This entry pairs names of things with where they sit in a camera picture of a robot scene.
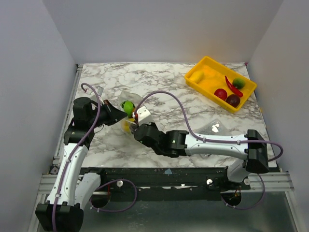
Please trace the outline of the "yellow toy banana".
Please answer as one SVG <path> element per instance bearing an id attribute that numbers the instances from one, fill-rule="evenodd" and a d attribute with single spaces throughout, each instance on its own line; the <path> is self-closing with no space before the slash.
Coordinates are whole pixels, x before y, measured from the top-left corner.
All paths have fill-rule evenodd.
<path id="1" fill-rule="evenodd" d="M 121 129 L 124 132 L 131 133 L 136 127 L 135 119 L 128 118 L 121 121 Z"/>

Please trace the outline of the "green toy watermelon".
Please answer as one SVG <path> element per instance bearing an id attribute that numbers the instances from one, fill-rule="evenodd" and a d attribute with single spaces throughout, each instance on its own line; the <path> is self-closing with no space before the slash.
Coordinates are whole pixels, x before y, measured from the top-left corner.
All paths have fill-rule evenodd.
<path id="1" fill-rule="evenodd" d="M 135 111 L 135 104 L 131 101 L 124 101 L 120 106 L 128 116 L 132 116 L 132 113 Z"/>

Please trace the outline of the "clear zip top bag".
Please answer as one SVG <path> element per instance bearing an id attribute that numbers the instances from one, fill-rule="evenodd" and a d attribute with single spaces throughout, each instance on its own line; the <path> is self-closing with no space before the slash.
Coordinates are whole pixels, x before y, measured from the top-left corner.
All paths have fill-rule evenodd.
<path id="1" fill-rule="evenodd" d="M 126 113 L 126 117 L 121 120 L 121 130 L 126 134 L 133 135 L 137 128 L 133 113 L 141 101 L 142 97 L 140 95 L 126 90 L 122 90 L 118 97 L 120 110 Z"/>

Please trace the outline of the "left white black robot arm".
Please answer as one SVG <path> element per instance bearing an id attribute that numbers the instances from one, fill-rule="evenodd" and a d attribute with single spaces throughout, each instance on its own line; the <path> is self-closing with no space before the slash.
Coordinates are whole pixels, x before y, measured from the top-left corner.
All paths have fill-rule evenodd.
<path id="1" fill-rule="evenodd" d="M 82 163 L 94 138 L 94 129 L 110 126 L 127 116 L 108 100 L 95 102 L 79 97 L 73 102 L 73 119 L 64 134 L 63 159 L 45 203 L 37 205 L 35 214 L 46 232 L 78 232 L 84 208 L 95 190 L 106 188 L 103 173 L 88 172 L 79 182 Z"/>

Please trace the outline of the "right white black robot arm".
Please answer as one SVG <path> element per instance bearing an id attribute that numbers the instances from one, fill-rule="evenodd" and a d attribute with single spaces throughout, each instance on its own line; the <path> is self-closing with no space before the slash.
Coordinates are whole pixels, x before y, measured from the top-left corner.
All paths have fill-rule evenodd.
<path id="1" fill-rule="evenodd" d="M 227 189 L 234 189 L 248 174 L 266 174 L 269 171 L 266 141 L 256 130 L 238 136 L 207 137 L 184 130 L 160 131 L 155 124 L 142 124 L 134 132 L 134 139 L 151 148 L 157 155 L 170 158 L 211 154 L 233 157 L 222 177 Z"/>

